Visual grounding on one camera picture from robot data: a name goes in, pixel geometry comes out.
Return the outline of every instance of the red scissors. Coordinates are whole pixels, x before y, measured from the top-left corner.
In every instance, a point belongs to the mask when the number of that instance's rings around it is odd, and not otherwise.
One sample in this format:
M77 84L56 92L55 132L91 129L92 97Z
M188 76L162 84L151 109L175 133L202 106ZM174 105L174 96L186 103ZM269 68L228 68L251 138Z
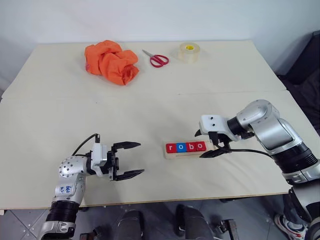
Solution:
M150 52L147 52L146 50L142 50L145 54L147 54L150 57L150 63L155 68L161 68L164 65L169 63L169 58L163 55L153 55Z

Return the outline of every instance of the tape roll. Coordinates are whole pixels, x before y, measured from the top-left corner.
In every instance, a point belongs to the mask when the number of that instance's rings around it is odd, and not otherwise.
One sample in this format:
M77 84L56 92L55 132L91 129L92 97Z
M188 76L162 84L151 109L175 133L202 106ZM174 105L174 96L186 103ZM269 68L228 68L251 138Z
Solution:
M187 64L192 64L198 60L200 47L194 42L184 42L180 45L178 58Z

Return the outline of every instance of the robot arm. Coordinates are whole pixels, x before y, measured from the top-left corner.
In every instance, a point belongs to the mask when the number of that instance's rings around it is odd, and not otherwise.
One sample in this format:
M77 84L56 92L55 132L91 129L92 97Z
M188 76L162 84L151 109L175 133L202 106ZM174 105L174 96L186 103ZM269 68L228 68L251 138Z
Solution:
M84 155L76 154L77 150L90 138L95 137L92 150ZM144 170L126 171L117 175L119 159L115 153L118 149L130 149L140 145L137 142L115 143L110 151L106 145L100 144L100 136L96 133L87 138L78 149L63 160L58 168L59 181L55 187L51 208L38 234L38 240L69 239L76 228L76 216L86 189L86 177L108 175L110 181L131 179Z
M233 151L229 142L255 135L282 170L285 180L293 185L289 194L298 214L307 222L320 223L320 160L304 144L292 126L280 118L279 111L266 100L256 100L228 119L219 115L203 115L195 136L209 135L217 150L205 152L202 158L213 158Z

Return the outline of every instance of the blue block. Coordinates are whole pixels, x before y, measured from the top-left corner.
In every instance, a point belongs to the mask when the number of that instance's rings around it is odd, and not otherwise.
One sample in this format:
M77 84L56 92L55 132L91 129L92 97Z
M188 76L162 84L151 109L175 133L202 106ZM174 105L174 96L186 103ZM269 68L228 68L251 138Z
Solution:
M177 153L186 153L187 152L187 144L185 142L176 143L176 152Z

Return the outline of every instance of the scissors handle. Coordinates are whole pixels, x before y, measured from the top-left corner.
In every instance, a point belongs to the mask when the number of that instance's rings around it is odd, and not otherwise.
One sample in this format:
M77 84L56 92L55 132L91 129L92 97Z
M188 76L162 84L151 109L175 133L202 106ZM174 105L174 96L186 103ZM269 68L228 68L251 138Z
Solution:
M169 58L163 55L153 55L150 57L150 63L155 68L161 68L169 63Z

